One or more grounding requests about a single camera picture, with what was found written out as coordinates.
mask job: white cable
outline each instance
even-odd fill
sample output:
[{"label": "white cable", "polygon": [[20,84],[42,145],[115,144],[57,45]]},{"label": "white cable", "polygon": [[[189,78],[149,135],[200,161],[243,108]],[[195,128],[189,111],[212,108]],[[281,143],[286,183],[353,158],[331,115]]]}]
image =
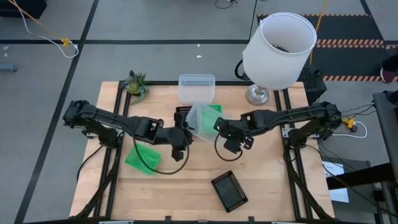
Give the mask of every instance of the white cable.
[{"label": "white cable", "polygon": [[[15,3],[15,5],[18,6],[16,0],[12,0],[12,1]],[[36,35],[36,34],[31,33],[31,32],[29,31],[29,29],[27,28],[27,24],[26,24],[26,21],[25,21],[24,13],[23,13],[19,8],[18,8],[18,11],[19,11],[19,13],[20,13],[21,16],[22,16],[22,20],[24,21],[26,31],[27,31],[30,35],[33,35],[33,36],[35,36],[35,37],[48,40],[48,41],[51,42],[52,44],[56,45],[56,46],[60,49],[60,51],[62,52],[63,56],[66,57],[66,58],[74,58],[74,57],[76,57],[76,55],[79,54],[79,49],[77,48],[77,46],[76,46],[75,44],[73,44],[73,42],[72,42],[71,40],[69,40],[69,44],[72,44],[72,46],[73,46],[74,48],[76,48],[76,53],[75,53],[73,56],[67,56],[67,55],[65,55],[65,52],[62,50],[62,48],[61,48],[57,43],[55,43],[54,41],[52,41],[52,40],[50,40],[50,39],[48,39],[48,38],[46,38],[46,37],[43,37],[43,36],[40,36],[40,35]]]},{"label": "white cable", "polygon": [[355,121],[354,125],[356,123],[362,125],[362,127],[365,129],[365,135],[364,136],[354,136],[354,135],[351,135],[351,134],[333,134],[333,136],[346,136],[346,137],[352,137],[352,138],[366,138],[366,136],[368,136],[368,130],[366,129],[365,124],[363,124],[360,121]]}]

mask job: paper sheet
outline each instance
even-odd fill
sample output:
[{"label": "paper sheet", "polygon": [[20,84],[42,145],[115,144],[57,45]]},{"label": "paper sheet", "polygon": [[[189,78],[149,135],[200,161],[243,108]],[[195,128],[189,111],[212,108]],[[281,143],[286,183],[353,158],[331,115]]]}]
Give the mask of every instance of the paper sheet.
[{"label": "paper sheet", "polygon": [[[344,174],[344,169],[342,164],[332,163],[332,162],[323,162],[323,165],[331,172],[333,175]],[[325,171],[325,177],[331,177],[331,175]],[[330,199],[337,201],[337,202],[346,202],[348,203],[348,192],[347,189],[336,189],[336,190],[329,190]]]}]

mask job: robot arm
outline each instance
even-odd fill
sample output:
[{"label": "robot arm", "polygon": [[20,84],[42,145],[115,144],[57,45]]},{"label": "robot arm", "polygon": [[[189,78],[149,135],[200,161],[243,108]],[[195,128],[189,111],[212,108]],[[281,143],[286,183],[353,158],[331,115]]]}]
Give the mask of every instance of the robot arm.
[{"label": "robot arm", "polygon": [[163,128],[163,120],[140,116],[125,117],[101,110],[87,101],[72,101],[63,115],[64,125],[71,128],[82,127],[84,132],[98,135],[99,143],[106,147],[119,146],[118,130],[125,131],[139,141],[150,144],[172,145],[172,157],[183,159],[183,151],[192,143],[185,115],[175,113],[175,126]]},{"label": "robot arm", "polygon": [[285,111],[255,110],[241,115],[240,120],[218,118],[214,129],[221,137],[226,138],[224,147],[233,152],[241,151],[241,146],[250,149],[254,136],[264,134],[281,124],[310,121],[300,129],[289,131],[289,144],[305,144],[307,138],[320,133],[323,139],[333,133],[332,130],[341,124],[341,113],[336,105],[328,102]]}]

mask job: black floor mat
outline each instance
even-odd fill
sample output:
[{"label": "black floor mat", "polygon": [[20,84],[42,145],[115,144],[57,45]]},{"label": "black floor mat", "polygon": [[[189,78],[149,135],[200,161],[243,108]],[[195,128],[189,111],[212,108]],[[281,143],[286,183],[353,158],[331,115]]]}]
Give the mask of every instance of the black floor mat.
[{"label": "black floor mat", "polygon": [[[267,16],[259,14],[257,21]],[[302,16],[316,27],[319,15]],[[379,65],[388,57],[384,44],[372,16],[327,14],[321,20],[312,64],[322,70],[324,80],[380,81]]]}]

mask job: warning stripe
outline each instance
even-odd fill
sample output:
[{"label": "warning stripe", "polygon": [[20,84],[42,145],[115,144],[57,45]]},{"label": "warning stripe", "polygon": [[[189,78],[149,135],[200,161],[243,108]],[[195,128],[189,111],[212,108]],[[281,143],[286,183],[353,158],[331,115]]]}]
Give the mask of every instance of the warning stripe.
[{"label": "warning stripe", "polygon": [[386,48],[384,45],[359,44],[317,44],[317,48]]},{"label": "warning stripe", "polygon": [[[320,16],[319,14],[300,14],[301,16]],[[268,16],[268,14],[257,14],[257,17]],[[369,14],[324,14],[323,16],[369,16]]]},{"label": "warning stripe", "polygon": [[318,39],[318,48],[386,48],[383,40],[366,39]]},{"label": "warning stripe", "polygon": [[324,75],[323,76],[323,81],[357,81],[357,82],[382,82],[382,79],[380,76],[345,76],[345,75]]},{"label": "warning stripe", "polygon": [[386,49],[394,49],[394,48],[398,48],[398,45],[387,45]]}]

